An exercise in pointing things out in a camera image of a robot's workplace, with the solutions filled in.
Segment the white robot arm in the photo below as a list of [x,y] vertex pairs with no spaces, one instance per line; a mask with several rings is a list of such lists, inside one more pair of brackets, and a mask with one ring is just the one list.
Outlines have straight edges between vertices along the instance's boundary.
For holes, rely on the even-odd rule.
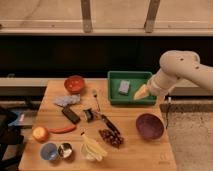
[[134,100],[165,96],[182,79],[213,93],[213,67],[201,64],[196,52],[169,50],[162,54],[159,64],[158,72],[135,92]]

